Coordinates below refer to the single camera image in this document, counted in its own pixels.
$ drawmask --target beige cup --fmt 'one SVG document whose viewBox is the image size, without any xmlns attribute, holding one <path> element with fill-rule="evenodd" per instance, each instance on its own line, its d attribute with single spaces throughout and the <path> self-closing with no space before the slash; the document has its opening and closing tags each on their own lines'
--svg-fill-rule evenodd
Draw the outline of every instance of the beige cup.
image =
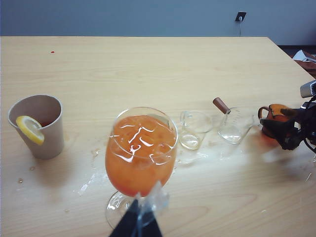
<svg viewBox="0 0 316 237">
<path fill-rule="evenodd" d="M 8 112 L 8 120 L 35 158 L 49 159 L 59 155 L 64 148 L 62 113 L 62 104 L 56 97 L 33 95 L 16 102 Z M 39 130 L 45 139 L 41 146 L 32 142 L 16 125 L 16 118 L 22 115 L 34 118 L 42 125 Z"/>
</svg>

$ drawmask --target wall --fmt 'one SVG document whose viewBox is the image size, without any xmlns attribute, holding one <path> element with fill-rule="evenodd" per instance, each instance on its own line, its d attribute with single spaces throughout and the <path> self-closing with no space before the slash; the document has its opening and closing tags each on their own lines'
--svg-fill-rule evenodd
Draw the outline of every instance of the wall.
<svg viewBox="0 0 316 237">
<path fill-rule="evenodd" d="M 7 36 L 268 36 L 316 45 L 316 0 L 2 0 Z"/>
</svg>

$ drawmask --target wood grain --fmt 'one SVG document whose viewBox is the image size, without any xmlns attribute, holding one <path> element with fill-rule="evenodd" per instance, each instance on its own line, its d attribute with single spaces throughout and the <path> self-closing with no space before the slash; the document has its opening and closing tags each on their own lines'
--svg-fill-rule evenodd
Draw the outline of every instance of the wood grain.
<svg viewBox="0 0 316 237">
<path fill-rule="evenodd" d="M 178 146 L 164 236 L 314 236 L 314 155 L 304 144 L 283 151 L 258 121 L 226 144 L 212 104 L 298 108 L 312 80 L 268 38 L 1 37 L 1 234 L 108 236 L 107 136 L 119 112 L 150 106 L 178 125 L 181 111 L 206 111 L 215 126 L 198 151 Z M 7 122 L 13 103 L 42 93 L 64 106 L 65 148 L 51 160 L 34 159 Z"/>
</svg>

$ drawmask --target black object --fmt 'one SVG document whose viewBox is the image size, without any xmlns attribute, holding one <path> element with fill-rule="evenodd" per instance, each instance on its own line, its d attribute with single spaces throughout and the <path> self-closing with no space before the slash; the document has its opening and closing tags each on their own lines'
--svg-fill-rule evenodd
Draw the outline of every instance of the black object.
<svg viewBox="0 0 316 237">
<path fill-rule="evenodd" d="M 239 11 L 238 14 L 237 14 L 237 16 L 236 16 L 235 21 L 239 21 L 239 17 L 240 17 L 240 16 L 241 16 L 241 21 L 243 21 L 244 18 L 245 18 L 246 13 L 247 13 L 247 12 Z"/>
<path fill-rule="evenodd" d="M 286 122 L 262 118 L 260 123 L 274 136 L 282 149 L 293 150 L 300 145 L 301 141 L 304 141 L 306 146 L 316 153 L 316 148 L 312 148 L 307 142 L 309 140 L 312 145 L 316 145 L 316 103 L 312 102 L 314 100 L 316 96 L 309 102 L 305 102 L 299 109 L 281 110 L 284 115 L 296 112 Z M 300 124 L 301 128 L 295 127 L 295 122 Z"/>
<path fill-rule="evenodd" d="M 153 212 L 147 212 L 143 216 L 143 219 L 150 220 L 150 223 L 141 229 L 137 226 L 139 214 L 140 208 L 135 199 L 109 237 L 162 237 Z"/>
</svg>

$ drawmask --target electrical outlet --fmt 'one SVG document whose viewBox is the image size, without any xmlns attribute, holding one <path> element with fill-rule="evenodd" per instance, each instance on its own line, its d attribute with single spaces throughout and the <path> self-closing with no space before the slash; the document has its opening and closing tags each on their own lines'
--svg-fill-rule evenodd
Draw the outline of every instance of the electrical outlet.
<svg viewBox="0 0 316 237">
<path fill-rule="evenodd" d="M 235 21 L 239 21 L 239 17 L 240 17 L 240 16 L 241 16 L 241 18 L 242 18 L 241 21 L 243 21 L 244 18 L 245 18 L 246 13 L 247 13 L 247 12 L 239 11 L 238 14 L 237 14 L 237 17 L 236 17 Z"/>
</svg>

